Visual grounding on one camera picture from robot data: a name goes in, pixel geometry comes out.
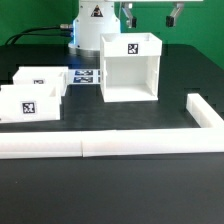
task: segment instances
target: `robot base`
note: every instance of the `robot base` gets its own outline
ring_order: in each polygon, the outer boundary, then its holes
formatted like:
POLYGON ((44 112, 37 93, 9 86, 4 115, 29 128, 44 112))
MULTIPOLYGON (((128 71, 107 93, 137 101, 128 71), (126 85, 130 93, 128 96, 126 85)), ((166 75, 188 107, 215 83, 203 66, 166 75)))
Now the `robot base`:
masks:
POLYGON ((68 45, 69 47, 69 53, 78 55, 78 56, 83 56, 83 57, 99 57, 100 56, 100 51, 97 50, 84 50, 78 48, 76 45, 70 43, 68 45))

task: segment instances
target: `white box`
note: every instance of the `white box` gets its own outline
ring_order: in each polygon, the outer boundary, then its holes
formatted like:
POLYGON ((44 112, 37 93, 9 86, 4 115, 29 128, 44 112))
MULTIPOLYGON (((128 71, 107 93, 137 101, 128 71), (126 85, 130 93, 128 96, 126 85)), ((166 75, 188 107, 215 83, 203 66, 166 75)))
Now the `white box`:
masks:
POLYGON ((13 76, 14 84, 50 84, 60 89, 61 96, 67 88, 68 67, 19 67, 13 76))
POLYGON ((105 102, 158 100, 160 39, 151 33, 102 34, 100 51, 105 102))
POLYGON ((61 95, 53 85, 2 85, 0 124, 60 120, 61 95))

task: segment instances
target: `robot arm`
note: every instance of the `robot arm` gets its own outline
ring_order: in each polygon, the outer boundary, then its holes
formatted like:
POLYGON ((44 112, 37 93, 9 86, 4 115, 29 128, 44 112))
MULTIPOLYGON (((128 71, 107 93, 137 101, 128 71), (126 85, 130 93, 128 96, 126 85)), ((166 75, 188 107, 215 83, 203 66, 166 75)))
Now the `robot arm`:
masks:
POLYGON ((168 27, 176 25, 183 10, 184 2, 202 2, 203 0, 79 0, 79 14, 73 22, 73 40, 69 50, 73 54, 92 57, 99 56, 100 34, 120 33, 120 20, 114 13, 114 3, 120 2, 127 17, 129 28, 136 27, 137 18, 131 13, 134 2, 173 2, 174 9, 166 17, 168 27))

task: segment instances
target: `tag label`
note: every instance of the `tag label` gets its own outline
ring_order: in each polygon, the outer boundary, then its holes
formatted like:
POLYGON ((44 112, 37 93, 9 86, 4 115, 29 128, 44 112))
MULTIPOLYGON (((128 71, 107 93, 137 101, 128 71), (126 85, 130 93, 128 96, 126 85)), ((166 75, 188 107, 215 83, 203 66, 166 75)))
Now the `tag label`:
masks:
POLYGON ((22 113, 23 114, 36 114, 36 103, 35 102, 22 102, 22 113))
POLYGON ((138 44, 128 44, 128 54, 138 54, 138 44))
POLYGON ((33 84, 44 84, 43 79, 33 80, 33 84))

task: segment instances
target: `black tabletop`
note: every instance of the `black tabletop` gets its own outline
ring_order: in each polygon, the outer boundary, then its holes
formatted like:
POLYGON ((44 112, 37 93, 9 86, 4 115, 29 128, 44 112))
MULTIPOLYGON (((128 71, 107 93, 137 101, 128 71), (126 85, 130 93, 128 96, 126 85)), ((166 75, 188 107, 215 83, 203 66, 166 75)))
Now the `black tabletop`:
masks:
MULTIPOLYGON (((66 46, 0 47, 1 84, 21 65, 99 68, 66 46)), ((224 71, 186 45, 164 45, 158 102, 103 103, 99 86, 69 86, 62 120, 1 124, 0 132, 198 127, 185 110, 200 93, 223 116, 224 71)), ((224 154, 0 160, 0 223, 220 224, 224 154)))

